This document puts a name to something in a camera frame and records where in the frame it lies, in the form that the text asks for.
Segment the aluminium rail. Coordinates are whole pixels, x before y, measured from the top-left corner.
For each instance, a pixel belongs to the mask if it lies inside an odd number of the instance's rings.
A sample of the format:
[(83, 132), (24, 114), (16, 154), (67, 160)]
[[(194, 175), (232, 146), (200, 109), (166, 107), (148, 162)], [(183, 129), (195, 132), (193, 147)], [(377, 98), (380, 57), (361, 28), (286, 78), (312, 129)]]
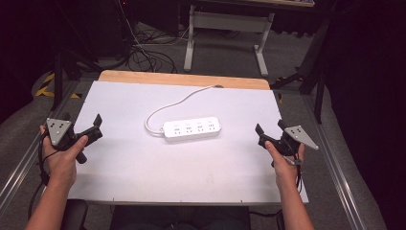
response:
[(341, 200), (344, 211), (349, 220), (352, 230), (367, 230), (364, 220), (361, 219), (359, 209), (356, 205), (354, 197), (352, 195), (350, 185), (344, 176), (338, 159), (333, 153), (331, 146), (327, 140), (327, 136), (324, 127), (318, 123), (316, 116), (314, 115), (314, 106), (309, 96), (302, 96), (304, 106), (307, 113), (310, 116), (312, 124), (315, 126), (318, 138), (321, 141), (319, 149), (323, 151), (324, 158), (327, 163), (328, 170), (336, 188), (337, 194)]
[[(61, 114), (64, 106), (67, 104), (68, 100), (71, 98), (72, 94), (76, 90), (78, 85), (77, 81), (68, 81), (65, 88), (62, 90), (61, 96), (54, 97), (54, 101), (57, 106), (50, 109), (47, 116), (56, 117)], [(8, 206), (10, 205), (13, 197), (24, 181), (26, 175), (28, 174), (31, 166), (35, 162), (36, 152), (38, 150), (37, 142), (40, 140), (40, 133), (37, 133), (30, 143), (30, 146), (25, 151), (21, 160), (16, 165), (15, 169), (11, 172), (7, 182), (2, 187), (0, 191), (0, 217), (5, 213)]]

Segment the person's legs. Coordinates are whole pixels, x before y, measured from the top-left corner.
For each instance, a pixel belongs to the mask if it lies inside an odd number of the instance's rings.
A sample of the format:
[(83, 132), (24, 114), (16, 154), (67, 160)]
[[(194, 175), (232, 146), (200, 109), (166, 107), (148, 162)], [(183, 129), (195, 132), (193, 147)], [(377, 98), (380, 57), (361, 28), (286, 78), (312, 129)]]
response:
[(110, 230), (251, 230), (238, 206), (116, 206)]

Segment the yellow black floor tape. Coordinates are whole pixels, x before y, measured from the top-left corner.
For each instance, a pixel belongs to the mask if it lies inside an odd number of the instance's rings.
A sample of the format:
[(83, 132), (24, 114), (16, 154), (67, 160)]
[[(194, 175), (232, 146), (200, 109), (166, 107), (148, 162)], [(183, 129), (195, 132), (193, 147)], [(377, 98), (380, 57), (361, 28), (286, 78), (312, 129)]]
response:
[(36, 91), (35, 95), (37, 97), (44, 96), (44, 97), (51, 97), (53, 98), (55, 96), (55, 93), (53, 91), (49, 91), (48, 87), (51, 84), (51, 81), (55, 78), (54, 73), (50, 73), (41, 83), (39, 89)]

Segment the person's left hand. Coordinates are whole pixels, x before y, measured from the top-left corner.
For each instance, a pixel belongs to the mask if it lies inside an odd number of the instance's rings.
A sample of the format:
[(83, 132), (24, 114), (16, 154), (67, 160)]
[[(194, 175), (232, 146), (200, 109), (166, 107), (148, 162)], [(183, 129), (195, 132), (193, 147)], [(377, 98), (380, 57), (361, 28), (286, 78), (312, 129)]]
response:
[(76, 157), (84, 150), (88, 142), (86, 135), (66, 151), (56, 151), (50, 138), (45, 136), (41, 147), (42, 159), (48, 165), (49, 182), (47, 187), (57, 186), (70, 190), (77, 178)]

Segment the white metal frame desk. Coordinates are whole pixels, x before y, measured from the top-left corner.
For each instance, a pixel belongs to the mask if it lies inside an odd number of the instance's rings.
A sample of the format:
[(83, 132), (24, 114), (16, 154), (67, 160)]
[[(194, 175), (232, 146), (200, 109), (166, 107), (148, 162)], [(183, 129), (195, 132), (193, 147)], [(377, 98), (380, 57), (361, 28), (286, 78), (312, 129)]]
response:
[[(266, 6), (273, 7), (288, 7), (302, 10), (304, 8), (313, 8), (315, 3), (313, 0), (250, 0), (253, 3), (263, 3)], [(262, 54), (264, 45), (268, 38), (271, 25), (275, 14), (269, 12), (267, 17), (255, 17), (247, 15), (235, 15), (214, 12), (200, 12), (195, 10), (195, 5), (190, 6), (189, 16), (189, 38), (186, 50), (184, 70), (190, 72), (192, 70), (192, 55), (193, 55), (193, 30), (200, 29), (215, 29), (215, 30), (231, 30), (238, 32), (261, 33), (261, 41), (259, 45), (254, 46), (254, 52), (258, 62), (260, 73), (263, 77), (268, 76), (268, 70)]]

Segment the person's right hand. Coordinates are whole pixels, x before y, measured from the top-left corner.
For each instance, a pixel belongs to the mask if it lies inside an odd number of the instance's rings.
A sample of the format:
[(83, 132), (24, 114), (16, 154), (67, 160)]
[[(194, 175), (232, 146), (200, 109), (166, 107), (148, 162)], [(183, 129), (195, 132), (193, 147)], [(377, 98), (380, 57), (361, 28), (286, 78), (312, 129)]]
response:
[(301, 170), (288, 162), (274, 147), (270, 141), (265, 142), (265, 147), (270, 153), (276, 172), (276, 183), (280, 190), (297, 188), (297, 178)]

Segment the black metal stand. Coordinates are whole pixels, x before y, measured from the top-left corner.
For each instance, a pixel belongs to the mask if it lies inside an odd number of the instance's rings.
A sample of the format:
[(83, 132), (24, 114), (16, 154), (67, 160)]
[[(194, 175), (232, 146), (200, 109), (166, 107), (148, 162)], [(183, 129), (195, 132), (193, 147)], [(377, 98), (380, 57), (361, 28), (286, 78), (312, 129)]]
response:
[(52, 106), (52, 110), (56, 110), (59, 105), (62, 103), (63, 99), (63, 74), (66, 74), (69, 80), (78, 81), (81, 78), (81, 71), (79, 70), (79, 62), (84, 66), (89, 67), (92, 71), (100, 73), (102, 68), (86, 58), (84, 55), (81, 55), (79, 52), (62, 49), (56, 52), (55, 55), (55, 68), (54, 68), (54, 87), (55, 87), (55, 96)]
[(320, 124), (322, 122), (322, 103), (325, 91), (325, 48), (326, 36), (330, 24), (329, 19), (324, 19), (322, 25), (317, 30), (301, 66), (297, 72), (285, 79), (276, 80), (271, 84), (272, 89), (280, 89), (293, 81), (302, 80), (299, 86), (301, 95), (309, 95), (313, 89), (316, 89), (316, 99), (313, 108), (313, 114), (316, 121)]

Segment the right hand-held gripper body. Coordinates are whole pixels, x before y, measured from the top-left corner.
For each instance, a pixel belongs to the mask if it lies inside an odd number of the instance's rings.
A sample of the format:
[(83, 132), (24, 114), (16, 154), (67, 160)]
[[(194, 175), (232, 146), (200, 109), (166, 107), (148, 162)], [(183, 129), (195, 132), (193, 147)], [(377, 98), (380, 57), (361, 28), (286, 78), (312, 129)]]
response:
[(259, 145), (265, 148), (265, 142), (270, 141), (277, 151), (292, 165), (300, 166), (302, 161), (297, 156), (301, 144), (318, 150), (319, 146), (310, 138), (301, 126), (287, 127), (282, 131), (282, 136), (279, 140), (274, 139), (264, 133), (259, 136)]

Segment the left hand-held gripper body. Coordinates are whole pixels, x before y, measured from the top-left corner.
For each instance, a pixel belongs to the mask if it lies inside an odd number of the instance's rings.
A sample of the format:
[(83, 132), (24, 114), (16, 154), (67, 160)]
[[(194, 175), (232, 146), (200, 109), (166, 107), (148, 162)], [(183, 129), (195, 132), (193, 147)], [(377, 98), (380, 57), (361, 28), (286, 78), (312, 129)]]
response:
[(101, 129), (96, 126), (91, 126), (81, 133), (75, 133), (74, 124), (71, 121), (48, 118), (46, 125), (49, 129), (51, 143), (55, 150), (68, 150), (82, 136), (88, 137), (86, 146), (102, 138)]

